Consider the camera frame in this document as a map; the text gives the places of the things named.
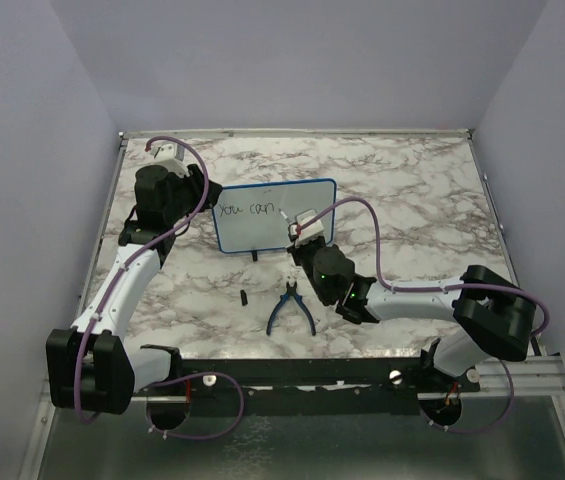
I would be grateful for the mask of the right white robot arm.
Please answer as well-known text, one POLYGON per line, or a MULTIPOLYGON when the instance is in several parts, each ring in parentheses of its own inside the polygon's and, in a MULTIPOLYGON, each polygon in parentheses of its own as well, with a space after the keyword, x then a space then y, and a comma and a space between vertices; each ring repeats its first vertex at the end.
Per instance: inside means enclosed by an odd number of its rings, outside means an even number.
POLYGON ((455 333, 435 340, 426 352, 421 378, 431 390, 445 390, 488 358, 527 358, 539 302, 484 266, 471 265, 449 279, 385 286, 358 274, 336 245, 313 240, 291 245, 287 252, 320 302, 350 323, 422 319, 457 324, 455 333))

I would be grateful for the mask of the white whiteboard marker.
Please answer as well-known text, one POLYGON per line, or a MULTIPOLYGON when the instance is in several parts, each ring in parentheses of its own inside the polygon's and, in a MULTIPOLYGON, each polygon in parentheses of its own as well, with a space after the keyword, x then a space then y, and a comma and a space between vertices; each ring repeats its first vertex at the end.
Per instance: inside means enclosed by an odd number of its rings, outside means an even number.
POLYGON ((280 210, 279 213, 281 214, 281 216, 283 217, 283 219, 287 224, 290 225, 293 223, 292 219, 283 210, 280 210))

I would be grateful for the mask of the black marker cap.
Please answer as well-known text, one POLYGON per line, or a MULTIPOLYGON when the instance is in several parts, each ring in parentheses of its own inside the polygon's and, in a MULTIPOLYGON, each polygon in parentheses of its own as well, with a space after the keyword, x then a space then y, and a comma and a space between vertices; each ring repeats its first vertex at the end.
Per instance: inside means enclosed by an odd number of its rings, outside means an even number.
POLYGON ((245 290, 240 290, 240 299, 241 299, 241 305, 242 306, 246 306, 248 305, 248 296, 245 290))

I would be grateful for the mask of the blue framed whiteboard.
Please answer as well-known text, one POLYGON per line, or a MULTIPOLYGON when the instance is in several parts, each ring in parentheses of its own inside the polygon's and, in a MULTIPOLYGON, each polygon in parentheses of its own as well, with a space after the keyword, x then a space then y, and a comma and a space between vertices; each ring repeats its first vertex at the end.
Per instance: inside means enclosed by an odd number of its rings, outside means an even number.
POLYGON ((218 248, 225 254, 283 250, 289 244, 288 224, 298 214, 321 212, 336 201, 332 178, 225 186, 213 208, 218 248))

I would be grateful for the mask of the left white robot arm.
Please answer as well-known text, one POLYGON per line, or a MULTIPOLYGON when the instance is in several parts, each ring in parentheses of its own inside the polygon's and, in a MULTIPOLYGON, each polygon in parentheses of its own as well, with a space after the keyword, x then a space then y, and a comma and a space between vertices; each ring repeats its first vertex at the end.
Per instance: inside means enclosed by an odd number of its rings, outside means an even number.
POLYGON ((134 191, 135 205, 105 281, 69 328, 55 329, 47 338, 50 396, 58 408, 120 415, 144 387, 168 395, 182 385, 176 348, 148 345, 128 353, 123 340, 178 231, 213 208, 222 187, 209 180, 204 167, 169 170, 154 164, 136 172, 134 191))

